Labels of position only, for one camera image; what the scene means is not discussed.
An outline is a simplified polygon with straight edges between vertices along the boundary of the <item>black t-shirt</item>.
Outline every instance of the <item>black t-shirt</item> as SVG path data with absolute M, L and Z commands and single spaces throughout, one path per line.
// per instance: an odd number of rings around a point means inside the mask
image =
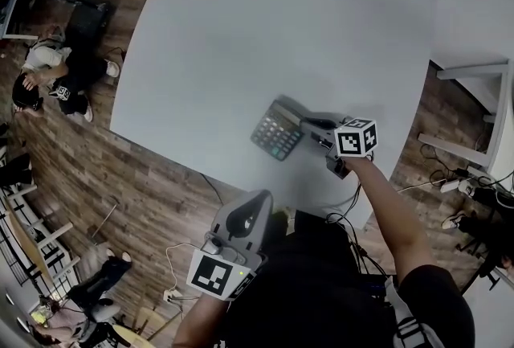
M 218 346 L 392 347 L 397 330 L 393 309 L 363 289 L 353 254 L 339 245 L 289 235 L 231 304 Z M 475 345 L 471 311 L 448 271 L 433 265 L 416 268 L 398 293 L 446 348 Z

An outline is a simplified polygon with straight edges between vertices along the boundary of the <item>person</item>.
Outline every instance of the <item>person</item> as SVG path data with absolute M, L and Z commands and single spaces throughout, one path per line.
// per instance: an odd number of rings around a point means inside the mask
M 471 311 L 450 273 L 437 266 L 414 212 L 370 160 L 348 158 L 346 166 L 359 177 L 393 255 L 400 298 L 434 331 L 438 346 L 472 348 Z M 297 211 L 295 232 L 263 252 L 267 263 L 230 307 L 200 296 L 173 348 L 396 347 L 402 345 L 395 338 L 408 337 L 398 331 L 395 311 L 363 286 L 349 237 L 337 224 Z
M 473 236 L 487 247 L 485 261 L 479 268 L 479 276 L 484 278 L 494 267 L 512 271 L 514 261 L 514 240 L 512 226 L 505 222 L 491 223 L 485 219 L 468 216 L 466 211 L 446 218 L 441 224 L 445 230 L 459 229 Z
M 502 219 L 511 225 L 514 225 L 514 198 L 508 192 L 500 189 L 494 189 L 492 186 L 475 186 L 468 180 L 459 183 L 459 191 L 467 195 L 474 201 L 490 207 L 501 215 Z
M 31 156 L 23 154 L 0 166 L 0 186 L 32 183 Z
M 121 338 L 105 320 L 114 315 L 119 307 L 102 295 L 112 288 L 132 266 L 127 252 L 117 258 L 110 249 L 108 260 L 94 276 L 82 282 L 67 293 L 67 301 L 59 303 L 43 298 L 43 303 L 52 312 L 47 319 L 48 327 L 36 325 L 32 329 L 35 340 L 43 346 L 70 346 L 79 342 L 81 348 L 92 348 L 107 338 L 114 339 L 124 346 Z
M 65 115 L 79 113 L 92 122 L 93 112 L 84 90 L 104 74 L 116 78 L 120 74 L 117 63 L 94 56 L 92 50 L 71 49 L 55 38 L 38 41 L 28 52 L 27 58 L 13 87 L 14 110 L 43 116 L 43 98 L 39 87 L 53 81 L 49 96 L 59 99 L 59 107 Z

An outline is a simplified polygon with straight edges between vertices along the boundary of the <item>calculator keypad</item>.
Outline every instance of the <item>calculator keypad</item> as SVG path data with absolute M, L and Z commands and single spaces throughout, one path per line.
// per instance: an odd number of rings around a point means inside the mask
M 300 127 L 269 109 L 255 127 L 251 140 L 272 157 L 283 161 L 302 136 Z

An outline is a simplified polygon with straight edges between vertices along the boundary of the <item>electrical outlet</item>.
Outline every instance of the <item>electrical outlet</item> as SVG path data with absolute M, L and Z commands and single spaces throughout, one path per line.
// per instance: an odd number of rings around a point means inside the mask
M 182 294 L 179 293 L 176 289 L 173 291 L 170 291 L 169 289 L 166 289 L 164 291 L 164 295 L 162 296 L 162 300 L 165 302 L 173 302 L 174 298 L 182 298 Z
M 172 291 L 169 291 L 168 289 L 166 289 L 164 291 L 164 295 L 163 295 L 162 299 L 164 300 L 164 302 L 171 302 L 173 300 Z

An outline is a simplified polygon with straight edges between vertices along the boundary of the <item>sneaker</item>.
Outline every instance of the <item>sneaker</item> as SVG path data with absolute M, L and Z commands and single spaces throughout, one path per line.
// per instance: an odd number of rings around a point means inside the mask
M 475 194 L 475 188 L 467 180 L 459 182 L 459 191 L 472 198 Z
M 87 122 L 93 121 L 93 109 L 91 108 L 91 104 L 89 104 L 89 102 L 88 102 L 88 109 L 87 109 L 86 113 L 84 114 L 84 119 Z
M 127 252 L 124 252 L 123 254 L 121 254 L 121 259 L 125 262 L 132 262 L 132 258 L 130 257 L 130 255 Z
M 466 218 L 466 212 L 459 211 L 456 215 L 449 216 L 446 218 L 443 223 L 441 224 L 442 229 L 456 229 L 459 227 L 459 223 L 462 220 L 462 218 Z
M 107 71 L 105 72 L 107 75 L 112 78 L 120 76 L 120 65 L 112 61 L 105 60 L 105 62 L 107 62 Z

